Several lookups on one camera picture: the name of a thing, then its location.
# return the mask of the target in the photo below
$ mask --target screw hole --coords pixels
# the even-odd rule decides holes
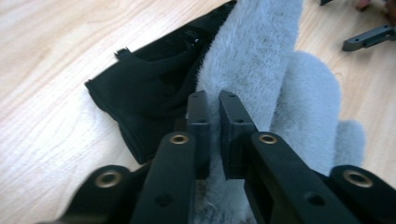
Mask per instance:
[[[343,177],[349,183],[361,188],[370,188],[373,186],[373,181],[369,177],[357,171],[346,170],[343,173]]]
[[[259,137],[259,140],[265,144],[275,144],[277,139],[269,134],[263,134]]]
[[[95,184],[97,187],[106,189],[118,185],[121,181],[121,174],[117,171],[106,171],[96,177]]]
[[[309,202],[310,204],[312,204],[314,206],[325,205],[324,199],[322,197],[320,197],[320,195],[318,195],[314,192],[307,192],[304,197],[307,202]]]
[[[189,141],[189,137],[183,134],[177,134],[172,136],[169,141],[173,144],[185,144]]]

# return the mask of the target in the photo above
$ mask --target light wood surface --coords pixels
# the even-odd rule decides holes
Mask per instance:
[[[79,184],[108,165],[137,167],[117,123],[84,82],[223,0],[0,1],[0,223],[58,217]],[[297,49],[330,66],[343,90],[342,119],[367,133],[364,168],[396,187],[396,43],[353,53],[342,42],[385,23],[381,2],[319,7],[305,0]]]

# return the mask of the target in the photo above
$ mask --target black bracket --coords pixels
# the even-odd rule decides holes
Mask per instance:
[[[187,115],[187,132],[199,140],[195,155],[197,178],[205,179],[209,175],[210,123],[204,91],[197,91],[189,96]]]
[[[245,190],[258,223],[359,223],[278,135],[254,133],[251,143]]]
[[[343,51],[355,51],[362,48],[368,49],[387,40],[396,40],[396,27],[382,25],[361,35],[354,36],[344,41]]]
[[[239,97],[222,91],[219,96],[221,159],[226,179],[245,178],[244,148],[256,126]]]
[[[161,141],[130,223],[192,223],[195,138],[169,133]]]

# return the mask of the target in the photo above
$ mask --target gray fuzzy fabric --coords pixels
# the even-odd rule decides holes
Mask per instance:
[[[259,131],[282,136],[312,169],[326,175],[335,164],[361,161],[363,131],[338,124],[341,96],[333,74],[316,57],[294,51],[302,8],[302,0],[239,0],[206,54],[197,90],[208,98],[212,156],[194,223],[254,223],[244,182],[226,181],[222,169],[223,90],[240,97]]]

